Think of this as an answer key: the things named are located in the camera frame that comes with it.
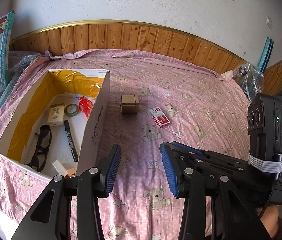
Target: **white elastic band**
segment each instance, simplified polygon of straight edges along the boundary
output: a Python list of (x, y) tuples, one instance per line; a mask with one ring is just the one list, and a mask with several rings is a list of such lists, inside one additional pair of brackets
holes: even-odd
[(280, 162), (270, 162), (270, 161), (263, 161), (256, 157), (253, 157), (251, 154), (249, 155), (249, 164), (253, 167), (257, 168), (262, 172), (268, 173), (281, 173), (282, 171), (282, 161)]

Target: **white wall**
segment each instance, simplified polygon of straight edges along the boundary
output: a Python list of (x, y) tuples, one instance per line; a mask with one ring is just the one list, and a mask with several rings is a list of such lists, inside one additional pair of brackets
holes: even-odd
[(12, 9), (12, 38), (71, 21), (135, 20), (195, 34), (255, 65), (269, 36), (269, 65), (282, 60), (282, 0), (12, 0)]

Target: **sunglasses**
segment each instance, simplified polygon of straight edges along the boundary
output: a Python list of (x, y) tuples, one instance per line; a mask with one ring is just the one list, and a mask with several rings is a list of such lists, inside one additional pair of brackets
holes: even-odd
[[(50, 134), (50, 139), (49, 139), (49, 144), (46, 147), (42, 147), (43, 139)], [(31, 162), (27, 164), (27, 166), (30, 166), (33, 170), (37, 172), (41, 172), (46, 164), (46, 158), (47, 158), (47, 153), (49, 152), (49, 148), (51, 145), (52, 141), (52, 132), (51, 132), (51, 127), (48, 124), (44, 124), (40, 127), (40, 134), (35, 133), (36, 136), (38, 136), (37, 144), (36, 144), (36, 149), (34, 152), (34, 155), (31, 159)], [(40, 165), (40, 161), (38, 156), (44, 154), (45, 158), (42, 164)]]

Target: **small red and white package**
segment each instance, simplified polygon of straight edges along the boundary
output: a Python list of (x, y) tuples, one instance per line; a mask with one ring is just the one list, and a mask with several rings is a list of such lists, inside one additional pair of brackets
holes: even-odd
[(152, 115), (154, 122), (157, 124), (159, 128), (163, 125), (170, 123), (169, 119), (166, 117), (166, 115), (159, 107), (150, 109), (149, 114)]

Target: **black marker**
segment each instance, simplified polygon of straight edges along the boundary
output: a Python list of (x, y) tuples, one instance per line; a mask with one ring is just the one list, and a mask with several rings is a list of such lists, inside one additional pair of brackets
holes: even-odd
[(74, 143), (73, 143), (73, 139), (72, 139), (72, 135), (71, 135), (71, 128), (70, 128), (70, 124), (68, 123), (68, 120), (64, 120), (64, 127), (66, 130), (66, 135), (68, 136), (68, 144), (70, 145), (70, 150), (73, 156), (73, 160), (74, 162), (77, 163), (77, 161), (79, 160), (79, 156), (77, 155)]

